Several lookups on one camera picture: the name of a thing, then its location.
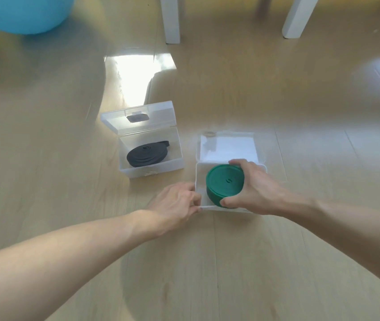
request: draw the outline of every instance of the white table leg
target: white table leg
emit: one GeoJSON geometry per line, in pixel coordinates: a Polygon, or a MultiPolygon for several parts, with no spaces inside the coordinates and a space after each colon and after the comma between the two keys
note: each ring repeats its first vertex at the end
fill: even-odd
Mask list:
{"type": "Polygon", "coordinates": [[[282,34],[285,38],[299,38],[318,0],[294,0],[282,34]]]}
{"type": "Polygon", "coordinates": [[[178,0],[160,0],[163,26],[167,44],[180,43],[180,23],[178,20],[178,0]]]}

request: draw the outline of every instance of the black resistance band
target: black resistance band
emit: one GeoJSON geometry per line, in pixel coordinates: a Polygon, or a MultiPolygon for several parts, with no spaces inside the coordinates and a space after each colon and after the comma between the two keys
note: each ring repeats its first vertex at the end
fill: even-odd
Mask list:
{"type": "Polygon", "coordinates": [[[148,143],[134,148],[126,159],[135,168],[161,162],[168,155],[169,141],[148,143]]]}

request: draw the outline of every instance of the clear plastic box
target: clear plastic box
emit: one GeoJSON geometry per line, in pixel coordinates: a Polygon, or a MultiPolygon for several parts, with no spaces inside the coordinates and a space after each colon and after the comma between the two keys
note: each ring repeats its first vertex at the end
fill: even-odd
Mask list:
{"type": "Polygon", "coordinates": [[[205,132],[200,136],[196,153],[196,192],[202,194],[201,207],[206,210],[249,212],[243,208],[222,208],[214,205],[206,193],[206,175],[209,170],[231,159],[255,162],[267,172],[262,140],[255,133],[205,132]]]}
{"type": "Polygon", "coordinates": [[[101,121],[119,135],[119,170],[129,178],[184,168],[174,105],[171,101],[102,113],[101,121]],[[168,155],[162,162],[135,168],[127,161],[127,154],[137,146],[161,141],[169,141],[168,155]]]}

